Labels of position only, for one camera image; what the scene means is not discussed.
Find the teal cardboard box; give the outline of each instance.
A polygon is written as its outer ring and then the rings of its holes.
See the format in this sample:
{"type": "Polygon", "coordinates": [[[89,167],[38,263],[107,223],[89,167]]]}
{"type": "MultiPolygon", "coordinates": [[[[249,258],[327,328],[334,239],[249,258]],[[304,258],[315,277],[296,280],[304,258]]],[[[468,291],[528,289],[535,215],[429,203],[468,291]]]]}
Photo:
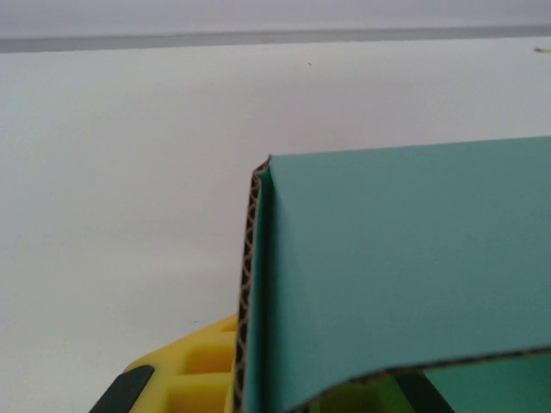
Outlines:
{"type": "Polygon", "coordinates": [[[403,411],[551,412],[551,139],[272,157],[238,320],[238,413],[388,378],[403,411]]]}

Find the cardboard fold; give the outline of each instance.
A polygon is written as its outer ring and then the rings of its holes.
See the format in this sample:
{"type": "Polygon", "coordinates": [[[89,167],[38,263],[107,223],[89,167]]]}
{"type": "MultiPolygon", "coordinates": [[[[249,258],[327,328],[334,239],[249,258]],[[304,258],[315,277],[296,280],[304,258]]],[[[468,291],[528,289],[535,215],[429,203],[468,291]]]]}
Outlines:
{"type": "Polygon", "coordinates": [[[465,380],[471,365],[528,356],[518,371],[548,366],[551,383],[550,161],[551,139],[534,138],[257,168],[233,411],[303,409],[342,383],[417,372],[450,392],[440,372],[465,380]]]}

